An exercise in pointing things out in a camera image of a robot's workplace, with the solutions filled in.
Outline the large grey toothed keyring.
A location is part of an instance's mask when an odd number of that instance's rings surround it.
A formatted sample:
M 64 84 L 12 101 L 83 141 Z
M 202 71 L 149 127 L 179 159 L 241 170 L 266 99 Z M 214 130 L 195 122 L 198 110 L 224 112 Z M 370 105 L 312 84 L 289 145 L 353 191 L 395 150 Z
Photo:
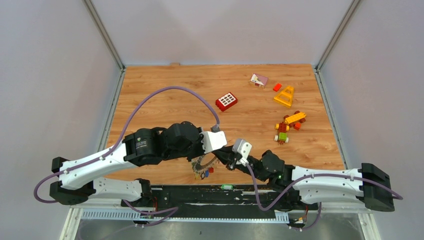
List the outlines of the large grey toothed keyring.
M 219 162 L 217 157 L 213 157 L 211 160 L 203 163 L 205 156 L 199 156 L 191 161 L 191 169 L 197 174 L 201 175 L 201 179 L 204 180 L 206 177 L 204 175 L 205 171 L 208 171 L 209 168 L 214 168 L 214 166 Z

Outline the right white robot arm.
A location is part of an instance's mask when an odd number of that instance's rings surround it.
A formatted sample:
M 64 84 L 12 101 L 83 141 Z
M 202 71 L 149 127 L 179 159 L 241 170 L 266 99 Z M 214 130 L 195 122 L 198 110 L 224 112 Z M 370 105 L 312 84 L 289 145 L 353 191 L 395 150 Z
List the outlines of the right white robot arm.
M 254 182 L 267 182 L 279 192 L 273 201 L 284 201 L 292 209 L 301 205 L 318 203 L 363 203 L 367 209 L 393 212 L 394 200 L 400 199 L 391 189 L 390 177 L 372 163 L 362 163 L 360 168 L 345 170 L 310 169 L 286 164 L 271 150 L 260 159 L 248 150 L 237 152 L 232 146 L 213 152 L 229 170 L 249 174 Z

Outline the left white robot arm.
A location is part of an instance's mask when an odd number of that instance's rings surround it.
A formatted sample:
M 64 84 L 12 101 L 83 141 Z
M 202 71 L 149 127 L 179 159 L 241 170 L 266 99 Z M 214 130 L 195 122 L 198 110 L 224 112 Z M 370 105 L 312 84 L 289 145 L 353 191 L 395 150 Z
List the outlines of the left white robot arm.
M 110 147 L 78 160 L 56 157 L 52 172 L 58 181 L 50 184 L 49 195 L 62 205 L 77 205 L 89 199 L 121 199 L 142 207 L 153 201 L 150 181 L 109 179 L 108 174 L 162 161 L 186 158 L 204 153 L 203 128 L 189 121 L 170 127 L 140 128 L 123 138 L 116 148 Z

